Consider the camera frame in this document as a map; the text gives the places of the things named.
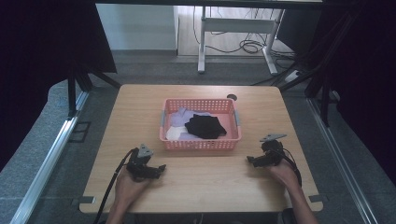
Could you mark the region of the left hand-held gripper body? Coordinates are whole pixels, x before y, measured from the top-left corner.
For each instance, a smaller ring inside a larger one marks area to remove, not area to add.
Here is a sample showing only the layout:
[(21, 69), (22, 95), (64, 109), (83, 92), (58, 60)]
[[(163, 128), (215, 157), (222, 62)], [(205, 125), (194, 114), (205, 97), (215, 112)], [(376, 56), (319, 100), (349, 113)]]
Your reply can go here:
[(126, 169), (132, 176), (133, 181), (141, 182), (144, 179), (143, 174), (153, 173), (152, 167), (148, 167), (147, 163), (151, 159), (153, 151), (146, 145), (141, 144), (140, 147), (133, 148), (130, 151), (130, 158), (127, 162)]

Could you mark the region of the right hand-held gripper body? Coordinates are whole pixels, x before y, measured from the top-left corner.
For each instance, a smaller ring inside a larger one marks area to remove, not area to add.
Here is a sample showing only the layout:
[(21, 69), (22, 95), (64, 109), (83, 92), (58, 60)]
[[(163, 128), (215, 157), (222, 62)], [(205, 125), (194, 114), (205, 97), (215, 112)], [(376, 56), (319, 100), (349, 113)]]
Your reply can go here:
[(282, 137), (285, 137), (285, 134), (269, 133), (260, 140), (264, 152), (263, 166), (278, 165), (286, 157), (283, 145), (278, 141)]

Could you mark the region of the person's right hand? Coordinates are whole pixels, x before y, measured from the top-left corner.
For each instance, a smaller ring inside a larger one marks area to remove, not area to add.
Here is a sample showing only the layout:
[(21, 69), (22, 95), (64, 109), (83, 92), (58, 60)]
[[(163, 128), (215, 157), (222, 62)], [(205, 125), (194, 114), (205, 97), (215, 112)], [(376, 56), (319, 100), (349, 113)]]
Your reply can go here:
[(282, 160), (278, 165), (267, 167), (272, 177), (282, 184), (287, 190), (297, 189), (300, 187), (298, 177), (294, 173), (291, 165)]

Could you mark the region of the person's left hand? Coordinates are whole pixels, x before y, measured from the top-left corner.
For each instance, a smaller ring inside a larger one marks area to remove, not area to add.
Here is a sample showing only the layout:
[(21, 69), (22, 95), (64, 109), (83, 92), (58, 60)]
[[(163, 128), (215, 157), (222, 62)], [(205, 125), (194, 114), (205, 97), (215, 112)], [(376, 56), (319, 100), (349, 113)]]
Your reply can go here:
[(125, 168), (117, 178), (114, 205), (120, 210), (127, 210), (149, 185), (149, 179), (135, 179)]

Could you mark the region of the white cloth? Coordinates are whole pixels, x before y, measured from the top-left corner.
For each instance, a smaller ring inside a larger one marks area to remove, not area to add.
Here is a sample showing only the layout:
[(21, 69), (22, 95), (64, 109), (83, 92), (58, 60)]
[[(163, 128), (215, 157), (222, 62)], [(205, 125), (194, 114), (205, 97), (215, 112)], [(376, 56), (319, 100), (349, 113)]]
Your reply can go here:
[(167, 140), (183, 140), (187, 139), (189, 136), (188, 130), (184, 126), (174, 127), (171, 126), (166, 132)]

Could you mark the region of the pink plastic basket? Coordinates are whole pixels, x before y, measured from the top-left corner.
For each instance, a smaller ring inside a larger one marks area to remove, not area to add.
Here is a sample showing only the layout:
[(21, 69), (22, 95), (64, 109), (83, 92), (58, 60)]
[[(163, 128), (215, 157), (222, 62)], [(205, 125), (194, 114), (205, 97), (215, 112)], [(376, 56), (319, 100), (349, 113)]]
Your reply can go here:
[[(218, 139), (167, 140), (166, 132), (170, 127), (170, 116), (180, 107), (197, 112), (208, 112), (217, 117), (227, 134)], [(166, 150), (233, 150), (241, 139), (242, 132), (238, 112), (232, 99), (182, 99), (170, 98), (163, 103), (160, 125), (160, 139)]]

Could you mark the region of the lavender cloth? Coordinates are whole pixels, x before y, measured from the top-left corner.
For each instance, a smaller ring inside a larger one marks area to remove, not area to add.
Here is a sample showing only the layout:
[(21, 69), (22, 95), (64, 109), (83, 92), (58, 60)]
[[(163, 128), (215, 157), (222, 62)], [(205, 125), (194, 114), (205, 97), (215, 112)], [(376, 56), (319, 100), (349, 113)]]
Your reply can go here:
[[(189, 109), (187, 109), (185, 107), (180, 107), (177, 112), (171, 114), (171, 116), (170, 116), (170, 127), (171, 126), (174, 126), (174, 127), (184, 126), (185, 127), (185, 124), (188, 123), (190, 121), (190, 119), (194, 115), (210, 116), (210, 113), (208, 113), (208, 112), (197, 112), (197, 111), (189, 110)], [(189, 133), (188, 138), (187, 139), (183, 139), (183, 140), (195, 140), (195, 139), (198, 139), (198, 136)]]

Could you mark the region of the black cloth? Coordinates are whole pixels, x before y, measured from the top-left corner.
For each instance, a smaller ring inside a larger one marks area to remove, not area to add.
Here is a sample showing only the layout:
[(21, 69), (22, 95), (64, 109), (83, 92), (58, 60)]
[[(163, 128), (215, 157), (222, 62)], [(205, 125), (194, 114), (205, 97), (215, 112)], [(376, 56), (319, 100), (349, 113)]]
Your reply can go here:
[(212, 116), (194, 115), (185, 123), (185, 127), (188, 133), (202, 139), (218, 139), (227, 134), (219, 119)]

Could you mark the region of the black metal stand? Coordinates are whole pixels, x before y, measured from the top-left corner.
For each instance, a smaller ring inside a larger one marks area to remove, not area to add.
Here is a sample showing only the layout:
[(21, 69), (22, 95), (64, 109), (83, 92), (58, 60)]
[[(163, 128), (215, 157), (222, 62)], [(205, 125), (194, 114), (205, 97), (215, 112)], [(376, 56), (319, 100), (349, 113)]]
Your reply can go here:
[(89, 74), (98, 77), (110, 86), (119, 89), (121, 84), (115, 79), (109, 77), (103, 72), (89, 67), (87, 64), (75, 65), (72, 71), (68, 74), (67, 78), (67, 88), (68, 88), (68, 118), (73, 118), (78, 112), (77, 103), (77, 89), (76, 85), (79, 86), (82, 93), (89, 93), (93, 84), (89, 77)]
[(318, 92), (321, 91), (321, 98), (320, 98), (320, 108), (319, 108), (319, 120), (322, 121), (326, 126), (329, 125), (328, 121), (328, 108), (330, 102), (330, 73), (327, 71), (329, 68), (329, 64), (339, 48), (344, 34), (342, 31), (339, 31), (338, 34), (335, 36), (333, 42), (328, 47), (326, 53), (324, 54), (323, 58), (319, 61), (319, 64), (311, 71), (307, 72), (304, 75), (300, 75), (293, 81), (279, 87), (281, 92), (291, 89), (292, 87), (296, 86), (297, 84), (311, 79), (308, 86), (305, 88), (304, 94), (308, 99), (314, 98), (318, 95)]

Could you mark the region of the black curtain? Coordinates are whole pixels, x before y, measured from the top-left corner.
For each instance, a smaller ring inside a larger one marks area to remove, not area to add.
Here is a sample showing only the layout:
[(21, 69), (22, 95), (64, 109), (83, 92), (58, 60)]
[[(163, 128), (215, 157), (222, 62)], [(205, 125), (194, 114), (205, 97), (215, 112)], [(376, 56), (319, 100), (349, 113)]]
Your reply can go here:
[(396, 0), (321, 0), (287, 19), (287, 31), (313, 46), (297, 56), (311, 69), (306, 90), (323, 90), (327, 118), (330, 91), (337, 110), (396, 185)]
[(50, 88), (82, 71), (117, 71), (96, 0), (0, 0), (0, 171)]

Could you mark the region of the aluminium floor rail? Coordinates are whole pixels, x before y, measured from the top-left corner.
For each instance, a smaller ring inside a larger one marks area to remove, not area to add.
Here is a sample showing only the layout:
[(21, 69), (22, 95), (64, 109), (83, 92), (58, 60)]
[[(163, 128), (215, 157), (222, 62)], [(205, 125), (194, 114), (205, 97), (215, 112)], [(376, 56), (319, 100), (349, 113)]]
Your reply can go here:
[(347, 160), (345, 159), (341, 151), (341, 148), (336, 142), (330, 128), (321, 119), (321, 116), (319, 114), (319, 107), (316, 103), (316, 100), (312, 98), (307, 98), (306, 101), (327, 144), (327, 147), (332, 154), (336, 166), (346, 183), (346, 187), (361, 215), (364, 224), (378, 224), (372, 206), (368, 202), (367, 197), (362, 191), (361, 186), (358, 184), (355, 176), (352, 174), (350, 167), (347, 164)]
[(50, 179), (53, 169), (78, 122), (81, 110), (84, 107), (88, 97), (88, 92), (82, 91), (79, 94), (77, 100), (75, 101), (75, 106), (77, 109), (75, 115), (64, 121), (64, 124), (58, 132), (53, 144), (51, 145), (46, 158), (43, 160), (42, 165), (36, 173), (35, 178), (21, 200), (20, 206), (16, 210), (14, 217), (10, 220), (9, 224), (26, 224), (29, 220), (46, 184)]

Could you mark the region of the white desk frame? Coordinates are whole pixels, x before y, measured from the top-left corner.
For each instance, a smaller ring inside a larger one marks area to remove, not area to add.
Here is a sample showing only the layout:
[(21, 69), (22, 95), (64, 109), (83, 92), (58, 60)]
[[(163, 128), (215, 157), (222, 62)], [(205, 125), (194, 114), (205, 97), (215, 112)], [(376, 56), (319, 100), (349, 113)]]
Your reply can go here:
[(201, 41), (198, 51), (198, 73), (205, 71), (205, 34), (208, 32), (226, 32), (226, 33), (246, 33), (246, 34), (265, 34), (269, 35), (262, 53), (268, 65), (269, 72), (272, 76), (278, 74), (276, 64), (271, 56), (272, 46), (276, 39), (276, 34), (284, 13), (280, 9), (277, 16), (273, 20), (262, 19), (221, 19), (207, 17), (205, 13), (206, 7), (202, 8), (201, 16)]

